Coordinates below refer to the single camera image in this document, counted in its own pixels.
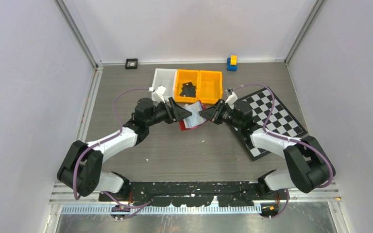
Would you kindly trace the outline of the red card holder wallet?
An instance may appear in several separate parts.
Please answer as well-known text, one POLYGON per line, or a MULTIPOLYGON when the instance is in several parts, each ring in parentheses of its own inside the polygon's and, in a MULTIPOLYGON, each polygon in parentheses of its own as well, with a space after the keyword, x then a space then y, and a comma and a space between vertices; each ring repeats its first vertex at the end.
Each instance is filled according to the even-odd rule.
POLYGON ((192 104, 184 104, 182 107, 185 110, 191 112, 192 115, 179 122, 181 131, 195 129, 200 125, 204 124, 205 122, 207 122, 207 120, 199 114, 200 111, 206 109, 206 106, 203 103, 201 103, 201 101, 197 101, 192 104))

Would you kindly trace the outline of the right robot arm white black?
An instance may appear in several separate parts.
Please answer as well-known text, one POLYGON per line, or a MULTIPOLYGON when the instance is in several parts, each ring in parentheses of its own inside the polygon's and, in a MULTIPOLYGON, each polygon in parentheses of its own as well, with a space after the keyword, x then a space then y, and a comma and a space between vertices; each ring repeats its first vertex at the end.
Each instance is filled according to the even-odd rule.
POLYGON ((218 100, 199 115, 215 124, 226 123, 237 128, 246 143, 285 159, 287 169, 271 171, 258 179, 260 197, 271 199, 278 190, 289 188, 309 193, 331 184, 335 169, 316 138, 291 138, 258 125, 249 103, 242 100, 235 102, 233 107, 218 100))

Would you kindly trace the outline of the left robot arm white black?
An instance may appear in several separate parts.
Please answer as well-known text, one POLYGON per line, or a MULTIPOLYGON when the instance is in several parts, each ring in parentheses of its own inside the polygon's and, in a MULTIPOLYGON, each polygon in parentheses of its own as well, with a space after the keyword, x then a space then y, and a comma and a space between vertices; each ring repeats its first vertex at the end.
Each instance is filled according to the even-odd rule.
POLYGON ((149 135, 151 126, 161 122, 172 124, 190 116, 192 113, 175 103, 173 98, 157 105, 150 98, 141 98, 131 118, 115 133, 93 142, 73 142, 56 178, 70 187, 77 199, 100 191, 111 193, 118 201, 126 200, 130 193, 129 181, 116 172, 103 172, 103 163, 140 144, 149 135))

